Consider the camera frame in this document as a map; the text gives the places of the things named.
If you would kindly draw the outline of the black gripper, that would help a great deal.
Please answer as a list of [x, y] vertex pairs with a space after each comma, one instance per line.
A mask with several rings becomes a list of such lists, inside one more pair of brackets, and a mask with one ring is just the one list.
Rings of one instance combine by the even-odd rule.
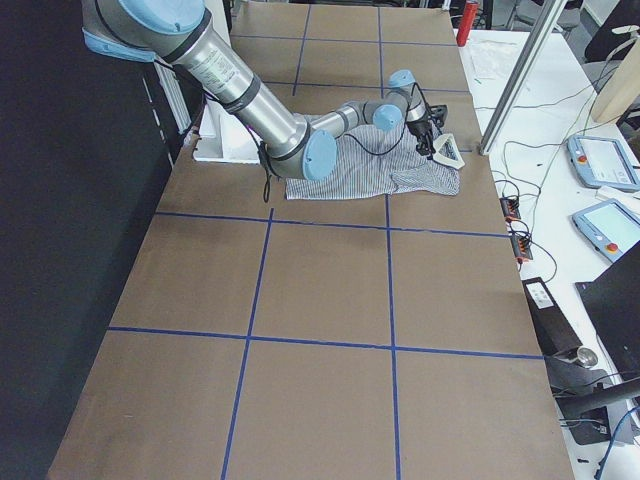
[[433, 140], [442, 134], [448, 115], [448, 107], [444, 104], [431, 106], [428, 103], [412, 108], [408, 114], [409, 132], [417, 139], [416, 151], [433, 159]]

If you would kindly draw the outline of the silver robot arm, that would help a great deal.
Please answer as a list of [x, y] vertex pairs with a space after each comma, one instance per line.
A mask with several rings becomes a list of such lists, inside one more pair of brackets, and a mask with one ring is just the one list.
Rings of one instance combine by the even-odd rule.
[[408, 69], [391, 74], [388, 86], [389, 91], [381, 100], [349, 101], [313, 120], [303, 160], [309, 162], [314, 154], [336, 156], [336, 139], [364, 125], [372, 125], [383, 132], [398, 126], [406, 127], [416, 139], [416, 151], [431, 159], [436, 153], [435, 139], [446, 122], [448, 107], [429, 104]]
[[216, 32], [202, 1], [84, 1], [87, 48], [134, 62], [183, 67], [263, 141], [265, 168], [282, 178], [322, 180], [335, 168], [334, 137], [291, 113]]

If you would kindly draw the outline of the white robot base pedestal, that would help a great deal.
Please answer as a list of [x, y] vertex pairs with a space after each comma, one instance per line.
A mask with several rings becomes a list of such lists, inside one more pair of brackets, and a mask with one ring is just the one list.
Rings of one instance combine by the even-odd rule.
[[258, 164], [257, 147], [239, 120], [208, 100], [198, 129], [196, 161]]

